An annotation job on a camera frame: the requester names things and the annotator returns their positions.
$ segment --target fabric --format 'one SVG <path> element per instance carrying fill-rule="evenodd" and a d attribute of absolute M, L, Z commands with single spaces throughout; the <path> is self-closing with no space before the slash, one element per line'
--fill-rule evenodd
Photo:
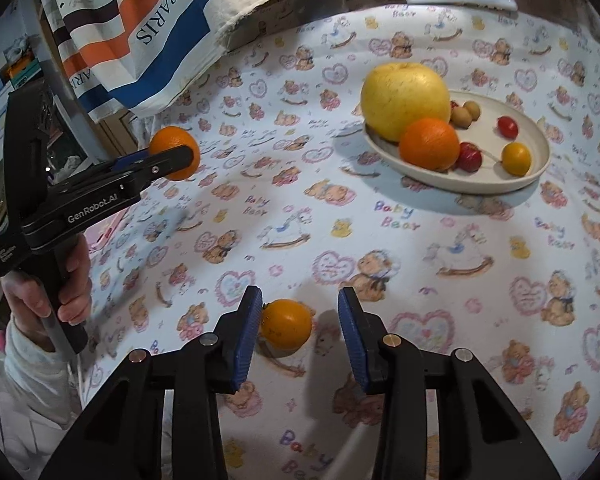
<path fill-rule="evenodd" d="M 26 480 L 35 480 L 65 434 L 71 402 L 67 363 L 7 325 L 0 361 L 0 448 Z"/>
<path fill-rule="evenodd" d="M 497 49 L 506 56 L 492 56 Z M 540 181 L 465 196 L 403 177 L 370 150 L 358 99 L 388 61 L 422 62 L 550 141 Z M 236 480 L 368 478 L 381 399 L 350 374 L 338 288 L 420 348 L 471 349 L 565 479 L 600 450 L 600 44 L 519 13 L 389 4 L 264 38 L 223 57 L 156 117 L 200 144 L 187 181 L 159 180 L 93 255 L 83 401 L 133 348 L 213 330 L 251 283 L 315 311 L 291 356 L 256 346 L 221 396 Z M 434 395 L 428 473 L 438 475 Z M 512 456 L 513 467 L 524 457 Z"/>
<path fill-rule="evenodd" d="M 162 111 L 268 0 L 41 0 L 64 70 L 95 121 L 123 107 Z"/>

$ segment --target cherry tomato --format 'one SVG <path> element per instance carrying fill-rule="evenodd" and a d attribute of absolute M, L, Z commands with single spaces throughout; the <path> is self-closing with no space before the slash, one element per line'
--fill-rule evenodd
<path fill-rule="evenodd" d="M 518 125 L 511 117 L 501 117 L 498 119 L 498 129 L 503 137 L 515 139 L 518 136 Z"/>

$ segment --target white plate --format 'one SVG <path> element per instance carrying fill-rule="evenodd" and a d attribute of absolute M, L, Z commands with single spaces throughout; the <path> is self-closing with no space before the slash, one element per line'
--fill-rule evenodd
<path fill-rule="evenodd" d="M 542 130 L 526 115 L 510 106 L 472 92 L 451 90 L 451 99 L 463 105 L 466 101 L 476 101 L 481 115 L 468 129 L 456 128 L 460 142 L 472 142 L 480 149 L 500 158 L 505 145 L 512 142 L 501 136 L 497 129 L 498 118 L 509 116 L 518 124 L 516 142 L 522 142 L 531 152 L 531 168 L 525 176 L 517 177 L 507 173 L 499 162 L 482 156 L 482 167 L 475 173 L 452 170 L 448 173 L 424 170 L 400 160 L 398 146 L 379 137 L 371 128 L 365 127 L 366 142 L 384 158 L 398 173 L 410 176 L 429 186 L 439 187 L 456 193 L 501 194 L 521 189 L 537 180 L 549 166 L 551 149 Z"/>

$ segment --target yellow cherry tomato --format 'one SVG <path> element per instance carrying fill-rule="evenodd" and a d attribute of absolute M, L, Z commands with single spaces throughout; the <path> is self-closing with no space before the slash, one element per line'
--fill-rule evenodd
<path fill-rule="evenodd" d="M 260 335 L 281 350 L 297 350 L 311 335 L 311 312 L 294 300 L 267 303 L 262 311 Z"/>
<path fill-rule="evenodd" d="M 531 168 L 531 153 L 521 142 L 510 142 L 500 155 L 502 167 L 513 176 L 525 176 Z"/>

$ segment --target printed tablecloth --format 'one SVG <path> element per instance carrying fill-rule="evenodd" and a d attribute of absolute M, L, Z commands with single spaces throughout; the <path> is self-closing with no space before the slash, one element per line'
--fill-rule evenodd
<path fill-rule="evenodd" d="M 553 151 L 540 181 L 465 196 L 387 167 L 363 139 L 358 99 L 365 74 L 396 60 L 538 121 Z M 155 182 L 94 255 L 83 401 L 131 349 L 181 347 L 257 284 L 265 301 L 307 304 L 314 328 L 288 357 L 258 343 L 247 382 L 220 399 L 230 474 L 368 478 L 382 400 L 365 397 L 350 373 L 335 311 L 348 284 L 420 348 L 470 348 L 563 478 L 593 460 L 600 45 L 586 30 L 441 7 L 350 12 L 229 54 L 160 118 L 196 137 L 202 164 L 188 181 Z"/>

